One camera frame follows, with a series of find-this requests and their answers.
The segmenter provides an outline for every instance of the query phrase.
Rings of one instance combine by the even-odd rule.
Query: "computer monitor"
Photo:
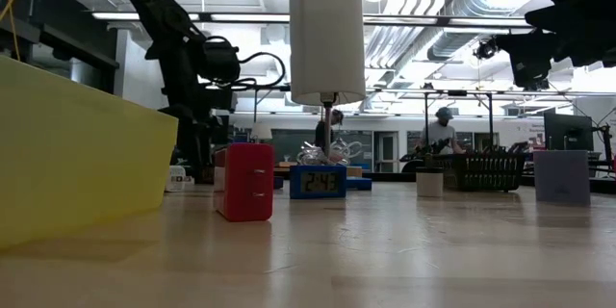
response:
[[[593,151],[593,122],[589,116],[543,114],[546,149]]]

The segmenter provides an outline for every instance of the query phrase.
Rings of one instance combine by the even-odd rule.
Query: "yellow bin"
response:
[[[177,120],[0,57],[0,248],[158,207]]]

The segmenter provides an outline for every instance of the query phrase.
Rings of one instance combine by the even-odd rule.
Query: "door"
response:
[[[377,132],[378,156],[376,171],[381,173],[398,172],[398,133]]]

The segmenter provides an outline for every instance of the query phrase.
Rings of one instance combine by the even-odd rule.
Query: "red box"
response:
[[[273,210],[273,147],[235,143],[216,153],[214,205],[229,221],[260,221]]]

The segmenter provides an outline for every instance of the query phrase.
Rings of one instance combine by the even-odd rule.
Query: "white container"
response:
[[[362,0],[289,0],[291,98],[321,106],[321,94],[338,93],[334,105],[366,98]]]
[[[442,197],[443,171],[440,168],[417,168],[417,196]]]
[[[186,170],[183,167],[169,167],[165,191],[168,193],[183,192],[186,184]]]

